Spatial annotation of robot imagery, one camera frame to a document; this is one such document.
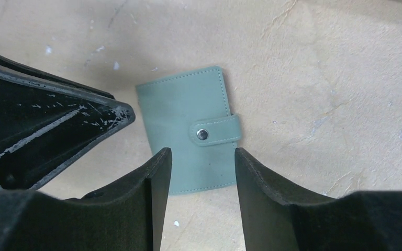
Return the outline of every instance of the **concrete floor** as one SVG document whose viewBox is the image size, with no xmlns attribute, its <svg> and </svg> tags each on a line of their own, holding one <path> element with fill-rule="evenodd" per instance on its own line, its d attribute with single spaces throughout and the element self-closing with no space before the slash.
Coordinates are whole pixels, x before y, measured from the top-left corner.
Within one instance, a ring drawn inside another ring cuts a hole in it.
<svg viewBox="0 0 402 251">
<path fill-rule="evenodd" d="M 0 0 L 0 54 L 137 113 L 42 188 L 53 196 L 151 156 L 135 85 L 214 64 L 263 164 L 332 197 L 402 189 L 402 0 Z M 162 250 L 244 249 L 235 186 L 169 198 Z"/>
</svg>

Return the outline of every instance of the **metal snap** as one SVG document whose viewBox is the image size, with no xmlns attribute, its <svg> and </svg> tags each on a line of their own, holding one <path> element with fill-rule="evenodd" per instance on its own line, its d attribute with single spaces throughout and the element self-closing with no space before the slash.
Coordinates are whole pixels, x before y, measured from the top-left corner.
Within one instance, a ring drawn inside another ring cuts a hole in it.
<svg viewBox="0 0 402 251">
<path fill-rule="evenodd" d="M 200 139 L 200 140 L 205 140 L 209 137 L 209 132 L 207 132 L 206 129 L 199 129 L 196 132 L 196 136 L 198 136 L 198 139 Z"/>
</svg>

